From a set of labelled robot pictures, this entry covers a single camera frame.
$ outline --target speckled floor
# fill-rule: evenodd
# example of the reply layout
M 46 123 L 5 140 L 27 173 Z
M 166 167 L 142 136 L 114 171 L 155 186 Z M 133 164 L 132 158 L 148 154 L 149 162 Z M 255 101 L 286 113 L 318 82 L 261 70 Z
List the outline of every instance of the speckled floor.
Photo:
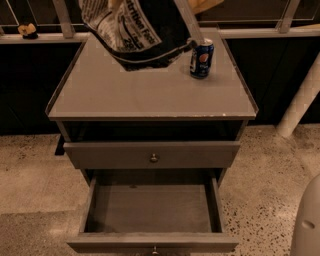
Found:
M 54 156 L 58 139 L 0 137 L 1 256 L 77 255 L 65 241 L 78 232 L 88 187 L 67 156 Z M 319 173 L 320 124 L 288 139 L 273 126 L 247 127 L 220 187 L 227 232 L 240 243 L 214 255 L 289 256 L 300 198 Z

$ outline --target can label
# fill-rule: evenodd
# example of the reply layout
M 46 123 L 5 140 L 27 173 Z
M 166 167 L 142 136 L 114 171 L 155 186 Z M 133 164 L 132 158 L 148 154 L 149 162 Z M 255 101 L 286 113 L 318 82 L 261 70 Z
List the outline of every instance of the can label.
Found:
M 193 49 L 190 63 L 191 76 L 205 78 L 209 75 L 213 50 L 214 47 L 210 39 L 205 39 L 204 44 Z

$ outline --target printed bag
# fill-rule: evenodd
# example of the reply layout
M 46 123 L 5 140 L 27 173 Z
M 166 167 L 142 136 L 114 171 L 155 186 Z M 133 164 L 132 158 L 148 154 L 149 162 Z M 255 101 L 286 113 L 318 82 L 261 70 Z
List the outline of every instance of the printed bag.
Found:
M 191 40 L 190 26 L 176 2 L 79 0 L 89 30 L 127 71 L 167 67 L 192 48 L 195 41 Z

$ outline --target gray nightstand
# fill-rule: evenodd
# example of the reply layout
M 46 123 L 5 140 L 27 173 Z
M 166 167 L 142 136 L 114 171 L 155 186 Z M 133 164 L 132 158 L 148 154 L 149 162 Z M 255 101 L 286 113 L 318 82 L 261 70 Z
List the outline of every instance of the gray nightstand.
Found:
M 216 29 L 208 78 L 191 53 L 125 72 L 90 35 L 48 105 L 90 185 L 77 252 L 228 252 L 218 186 L 257 107 Z

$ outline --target pepsi can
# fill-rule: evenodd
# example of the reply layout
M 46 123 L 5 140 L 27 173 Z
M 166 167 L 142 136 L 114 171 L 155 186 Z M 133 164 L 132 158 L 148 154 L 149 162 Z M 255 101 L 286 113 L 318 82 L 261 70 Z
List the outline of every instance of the pepsi can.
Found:
M 213 55 L 213 43 L 205 38 L 204 42 L 193 48 L 190 74 L 195 78 L 205 78 L 209 75 Z

